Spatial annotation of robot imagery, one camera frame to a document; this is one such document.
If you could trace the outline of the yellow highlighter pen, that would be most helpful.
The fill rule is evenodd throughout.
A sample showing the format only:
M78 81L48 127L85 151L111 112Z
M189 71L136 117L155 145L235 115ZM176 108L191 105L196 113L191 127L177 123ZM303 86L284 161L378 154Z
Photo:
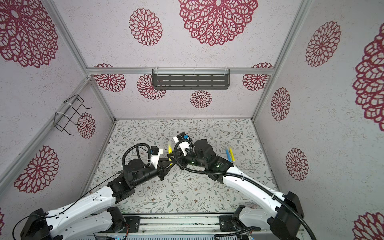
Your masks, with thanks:
M234 152L233 152L233 149L232 149L232 148L229 149L229 153L230 153L232 162L235 162L236 159L235 159Z
M172 145L168 144L168 154L171 154L171 153L172 153Z

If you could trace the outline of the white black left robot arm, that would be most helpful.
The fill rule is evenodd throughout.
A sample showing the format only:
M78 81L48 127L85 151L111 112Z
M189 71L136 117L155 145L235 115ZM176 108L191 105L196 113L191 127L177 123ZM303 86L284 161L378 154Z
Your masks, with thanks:
M144 167L132 160L127 170L108 179L108 184L72 204L45 212L38 209L27 216L20 233L22 240L75 240L88 234L115 233L127 227L116 206L135 193L135 187L155 177L163 180L173 167L168 159L159 159Z

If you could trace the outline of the blue highlighter pen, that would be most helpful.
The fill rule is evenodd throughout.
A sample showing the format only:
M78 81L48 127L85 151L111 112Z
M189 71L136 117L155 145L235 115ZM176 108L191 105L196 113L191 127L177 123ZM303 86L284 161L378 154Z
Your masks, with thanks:
M232 162L232 157L231 157L231 154L230 154L228 149L226 149L226 154L227 154L227 158L228 158L229 162Z

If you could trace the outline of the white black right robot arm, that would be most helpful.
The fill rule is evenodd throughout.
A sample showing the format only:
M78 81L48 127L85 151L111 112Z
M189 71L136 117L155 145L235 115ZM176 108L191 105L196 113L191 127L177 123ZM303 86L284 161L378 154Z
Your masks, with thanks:
M268 228L280 240L295 240L304 221L299 197L273 190L247 176L238 167L214 152L207 140L193 142L188 136L174 137L172 160L182 170L206 175L211 180L231 187L261 207L238 207L233 220L245 229Z

